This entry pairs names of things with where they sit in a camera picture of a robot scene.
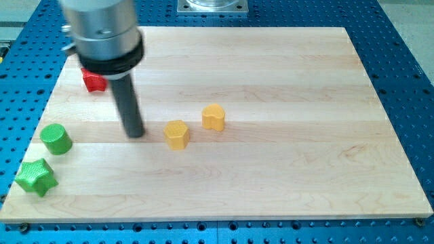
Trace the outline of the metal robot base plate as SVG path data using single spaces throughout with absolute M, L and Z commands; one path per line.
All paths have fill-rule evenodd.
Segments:
M 196 13 L 247 13 L 248 0 L 177 0 L 177 12 Z

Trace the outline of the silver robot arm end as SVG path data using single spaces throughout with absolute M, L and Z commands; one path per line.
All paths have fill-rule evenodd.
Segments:
M 59 0 L 83 68 L 123 78 L 144 56 L 133 0 Z

